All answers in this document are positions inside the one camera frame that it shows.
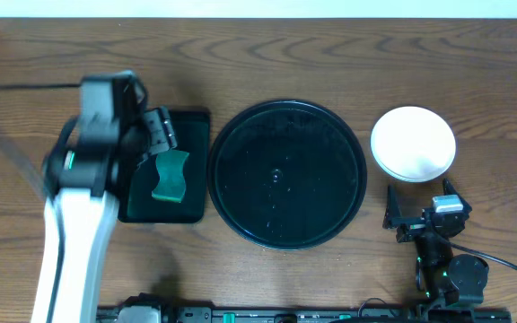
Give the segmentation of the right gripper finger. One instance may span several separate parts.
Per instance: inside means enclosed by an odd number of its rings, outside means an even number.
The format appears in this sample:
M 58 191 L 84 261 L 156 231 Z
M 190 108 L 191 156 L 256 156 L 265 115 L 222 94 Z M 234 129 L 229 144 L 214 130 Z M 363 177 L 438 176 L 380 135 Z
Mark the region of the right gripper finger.
M 402 216 L 399 208 L 396 190 L 392 185 L 387 188 L 387 204 L 382 222 L 383 229 L 395 229 L 402 224 Z
M 443 179 L 443 193 L 446 196 L 456 196 L 463 205 L 463 210 L 465 212 L 472 211 L 471 205 L 461 196 L 461 194 L 458 193 L 456 188 L 451 184 L 451 182 L 447 178 Z

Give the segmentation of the green scrubbing sponge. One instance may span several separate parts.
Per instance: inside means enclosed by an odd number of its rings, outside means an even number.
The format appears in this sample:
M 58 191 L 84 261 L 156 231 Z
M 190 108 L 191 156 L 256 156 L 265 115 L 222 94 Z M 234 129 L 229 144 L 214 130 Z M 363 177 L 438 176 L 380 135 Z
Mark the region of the green scrubbing sponge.
M 152 191 L 152 198 L 163 202 L 181 203 L 187 189 L 184 166 L 189 153 L 169 150 L 159 153 L 155 159 L 155 168 L 159 176 Z

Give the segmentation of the white plate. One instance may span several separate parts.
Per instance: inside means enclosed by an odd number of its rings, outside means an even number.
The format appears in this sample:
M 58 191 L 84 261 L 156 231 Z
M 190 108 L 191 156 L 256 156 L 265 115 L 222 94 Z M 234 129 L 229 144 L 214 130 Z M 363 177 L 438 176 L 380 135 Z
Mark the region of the white plate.
M 449 124 L 430 109 L 404 106 L 386 112 L 375 123 L 370 146 L 372 156 L 394 164 L 450 164 L 457 145 Z

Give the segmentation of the mint green plate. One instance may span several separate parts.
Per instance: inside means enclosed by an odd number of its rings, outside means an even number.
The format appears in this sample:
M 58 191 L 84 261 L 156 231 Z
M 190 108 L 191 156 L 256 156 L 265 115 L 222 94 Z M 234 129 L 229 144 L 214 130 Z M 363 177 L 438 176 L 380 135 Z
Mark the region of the mint green plate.
M 450 164 L 434 165 L 430 163 L 394 164 L 392 167 L 379 162 L 378 165 L 394 179 L 405 182 L 427 182 L 440 177 L 450 168 Z

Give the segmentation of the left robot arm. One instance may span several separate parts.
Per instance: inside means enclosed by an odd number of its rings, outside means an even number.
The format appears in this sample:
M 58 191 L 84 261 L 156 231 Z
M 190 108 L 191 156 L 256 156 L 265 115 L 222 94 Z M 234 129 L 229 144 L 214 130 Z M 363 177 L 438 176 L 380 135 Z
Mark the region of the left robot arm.
M 188 154 L 170 112 L 85 111 L 44 164 L 45 244 L 31 321 L 93 322 L 111 234 L 131 204 L 180 203 Z

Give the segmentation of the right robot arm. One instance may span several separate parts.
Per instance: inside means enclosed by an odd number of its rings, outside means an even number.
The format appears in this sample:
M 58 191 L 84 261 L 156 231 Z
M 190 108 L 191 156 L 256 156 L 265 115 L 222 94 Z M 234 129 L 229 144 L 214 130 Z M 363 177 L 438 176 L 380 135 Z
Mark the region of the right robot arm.
M 443 194 L 432 198 L 419 216 L 405 217 L 393 186 L 387 189 L 382 227 L 397 231 L 398 243 L 416 246 L 416 285 L 445 307 L 470 307 L 483 302 L 489 266 L 471 254 L 455 256 L 450 239 L 465 230 L 472 207 L 443 180 Z

